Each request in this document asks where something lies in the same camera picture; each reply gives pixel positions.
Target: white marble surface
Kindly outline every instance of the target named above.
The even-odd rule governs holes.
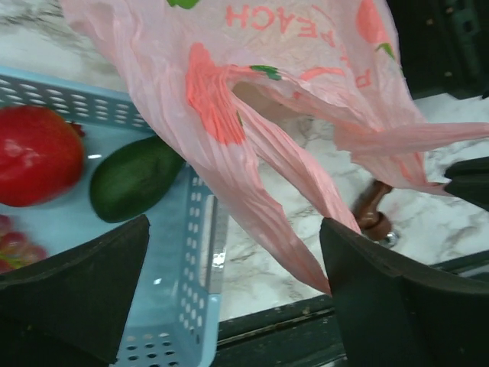
[[[124,90],[123,82],[92,48],[64,23],[56,0],[0,0],[0,64]],[[447,95],[417,101],[431,122],[482,122],[489,119],[489,100],[456,101]],[[336,151],[332,127],[300,119],[282,127],[312,152],[334,177],[346,203],[368,185],[370,174]],[[454,161],[489,155],[488,141],[471,141],[433,151],[427,156],[430,178],[439,180]],[[321,217],[284,179],[261,167],[267,188],[280,201],[298,235],[320,258]],[[489,215],[458,199],[395,190],[381,209],[402,238],[395,251],[424,263],[479,252],[489,248]],[[318,293],[295,281],[232,222],[228,238],[222,320],[239,317]]]

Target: blue basket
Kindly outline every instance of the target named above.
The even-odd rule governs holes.
[[[123,145],[153,134],[129,95],[0,67],[0,107],[46,106],[83,124],[84,179],[53,202],[0,213],[51,255],[117,225],[100,220],[88,195],[92,172]],[[186,166],[147,213],[151,240],[129,313],[117,367],[209,366],[215,355],[228,216]]]

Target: plastic bag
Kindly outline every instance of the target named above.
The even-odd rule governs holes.
[[[489,136],[489,124],[426,123],[400,68],[381,0],[60,0],[127,83],[156,133],[181,154],[229,212],[298,280],[328,281],[282,206],[264,189],[257,156],[324,216],[359,232],[331,177],[277,125],[233,92],[250,83],[296,112],[335,125],[351,152],[393,187],[445,194],[423,151]]]

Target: bunch of grapes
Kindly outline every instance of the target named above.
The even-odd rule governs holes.
[[[0,215],[0,274],[45,258],[44,248],[33,244],[24,233],[14,231],[12,220]]]

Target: plastic basket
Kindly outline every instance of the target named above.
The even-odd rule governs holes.
[[[0,67],[0,106],[15,104],[47,106],[83,124],[88,159],[84,179],[67,195],[23,209],[0,204],[0,213],[17,217],[51,255],[116,227],[92,211],[88,185],[105,156],[153,134],[129,96]],[[228,216],[188,165],[146,214],[151,240],[116,366],[209,366],[217,341]]]

